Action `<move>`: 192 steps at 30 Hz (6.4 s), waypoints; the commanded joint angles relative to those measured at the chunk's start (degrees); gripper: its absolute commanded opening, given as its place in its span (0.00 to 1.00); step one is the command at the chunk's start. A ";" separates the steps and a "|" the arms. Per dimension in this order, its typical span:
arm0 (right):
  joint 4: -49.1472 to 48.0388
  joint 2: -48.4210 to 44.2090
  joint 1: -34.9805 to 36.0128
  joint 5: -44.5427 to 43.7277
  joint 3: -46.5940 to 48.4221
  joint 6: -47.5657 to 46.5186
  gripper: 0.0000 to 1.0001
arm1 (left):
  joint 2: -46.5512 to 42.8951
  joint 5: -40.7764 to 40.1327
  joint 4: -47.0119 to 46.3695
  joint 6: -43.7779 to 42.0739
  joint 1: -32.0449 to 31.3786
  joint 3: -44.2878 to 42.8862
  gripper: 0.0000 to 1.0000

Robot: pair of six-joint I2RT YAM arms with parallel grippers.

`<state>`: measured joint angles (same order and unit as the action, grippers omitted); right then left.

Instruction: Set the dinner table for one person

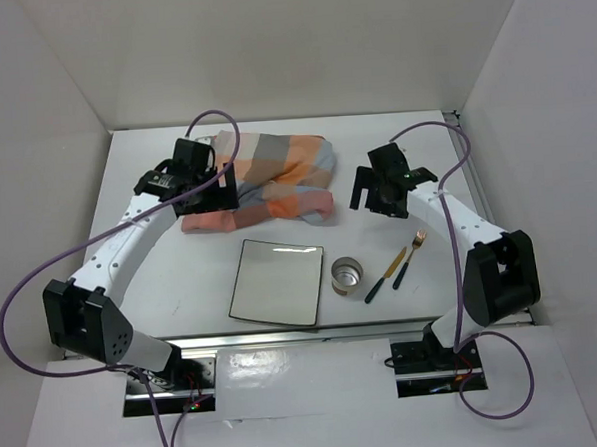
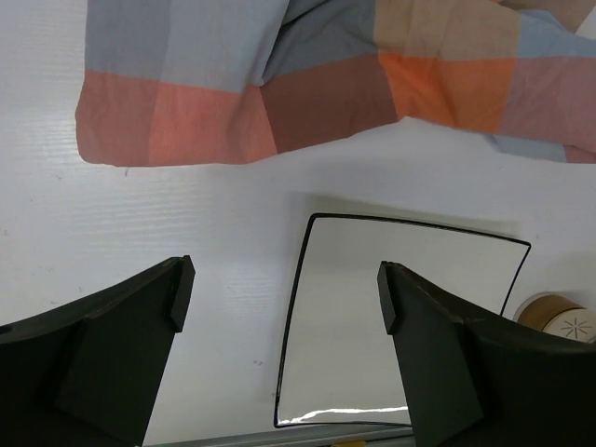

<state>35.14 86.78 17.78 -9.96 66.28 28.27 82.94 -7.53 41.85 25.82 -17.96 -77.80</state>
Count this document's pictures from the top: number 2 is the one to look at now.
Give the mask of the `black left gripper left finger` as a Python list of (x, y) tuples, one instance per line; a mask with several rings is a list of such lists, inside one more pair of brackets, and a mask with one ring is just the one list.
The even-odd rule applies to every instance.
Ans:
[(173, 257), (1, 328), (4, 446), (140, 446), (195, 268)]

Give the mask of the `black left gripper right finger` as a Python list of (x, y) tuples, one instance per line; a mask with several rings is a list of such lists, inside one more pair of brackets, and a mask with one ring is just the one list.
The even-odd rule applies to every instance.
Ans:
[(595, 348), (539, 332), (406, 266), (377, 275), (419, 446), (591, 446)]

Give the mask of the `square white plate black rim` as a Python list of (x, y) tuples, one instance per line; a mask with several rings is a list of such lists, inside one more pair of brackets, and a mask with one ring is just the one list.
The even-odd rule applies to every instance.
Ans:
[(313, 214), (295, 270), (274, 424), (408, 426), (410, 417), (377, 287), (382, 262), (501, 313), (531, 246), (435, 223)]

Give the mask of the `checkered orange blue cloth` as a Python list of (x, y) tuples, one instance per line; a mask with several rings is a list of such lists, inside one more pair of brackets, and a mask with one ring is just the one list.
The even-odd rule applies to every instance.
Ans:
[(591, 1), (91, 1), (80, 156), (245, 164), (416, 118), (595, 160)]

